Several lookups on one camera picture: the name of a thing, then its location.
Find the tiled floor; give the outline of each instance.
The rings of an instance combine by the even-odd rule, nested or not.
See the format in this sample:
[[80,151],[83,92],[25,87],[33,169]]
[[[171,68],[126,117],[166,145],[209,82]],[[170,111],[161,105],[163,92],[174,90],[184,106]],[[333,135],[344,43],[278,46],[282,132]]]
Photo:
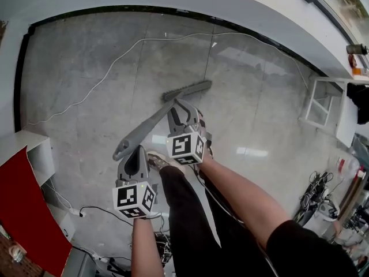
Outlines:
[[[22,125],[83,99],[111,62],[138,39],[227,31],[203,21],[149,13],[90,14],[38,27],[24,65]],[[301,63],[299,67],[308,81],[312,71]],[[292,215],[310,173],[326,168],[337,142],[298,121],[307,90],[296,63],[242,35],[139,43],[85,102],[46,123],[28,125],[27,130],[52,138],[57,190],[74,208],[112,209],[118,165],[112,153],[121,138],[161,106],[162,92],[203,79],[212,80],[212,88],[187,100],[205,115],[215,159],[263,187]],[[168,133],[164,119],[143,146],[165,152],[160,137]],[[195,178],[188,179],[204,199]],[[160,183],[157,175],[152,183]],[[168,212],[160,185],[158,199],[155,210]],[[204,206],[211,218],[206,201]],[[100,255],[130,256],[131,227],[99,210],[86,212],[86,218],[73,217],[76,243]],[[158,229],[160,221],[154,226]]]

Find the marker cube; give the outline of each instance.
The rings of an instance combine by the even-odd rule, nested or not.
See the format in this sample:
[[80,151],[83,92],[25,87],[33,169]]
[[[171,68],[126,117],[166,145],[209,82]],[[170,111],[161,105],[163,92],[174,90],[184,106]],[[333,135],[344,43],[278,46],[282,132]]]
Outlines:
[[113,188],[114,209],[127,218],[149,216],[156,194],[148,182]]
[[191,132],[167,138],[170,158],[182,165],[202,163],[205,142],[198,132]]

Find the broom handle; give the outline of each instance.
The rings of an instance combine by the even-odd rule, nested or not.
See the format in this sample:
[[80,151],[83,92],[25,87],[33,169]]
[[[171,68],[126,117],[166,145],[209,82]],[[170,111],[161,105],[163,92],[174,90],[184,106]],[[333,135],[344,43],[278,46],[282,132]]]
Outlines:
[[[176,98],[182,97],[184,93],[179,93]],[[175,99],[164,104],[164,106],[159,109],[151,117],[143,121],[135,129],[133,129],[125,138],[123,138],[118,144],[117,148],[113,154],[113,160],[119,161],[124,156],[131,154],[144,140],[144,138],[150,133],[151,130],[159,123],[161,119],[173,108],[175,104]]]

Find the red panel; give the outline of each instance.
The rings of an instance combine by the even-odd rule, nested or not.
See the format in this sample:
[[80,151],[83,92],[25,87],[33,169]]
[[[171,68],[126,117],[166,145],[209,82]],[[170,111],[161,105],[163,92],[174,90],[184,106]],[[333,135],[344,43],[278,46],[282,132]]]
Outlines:
[[0,221],[30,260],[54,276],[62,275],[71,243],[44,201],[26,148],[0,166]]

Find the black shirt sleeve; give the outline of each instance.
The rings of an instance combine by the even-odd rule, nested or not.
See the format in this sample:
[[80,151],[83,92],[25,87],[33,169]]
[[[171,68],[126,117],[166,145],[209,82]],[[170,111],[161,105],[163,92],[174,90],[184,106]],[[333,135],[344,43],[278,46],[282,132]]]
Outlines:
[[341,247],[292,220],[275,229],[266,251],[279,277],[358,276],[353,261]]

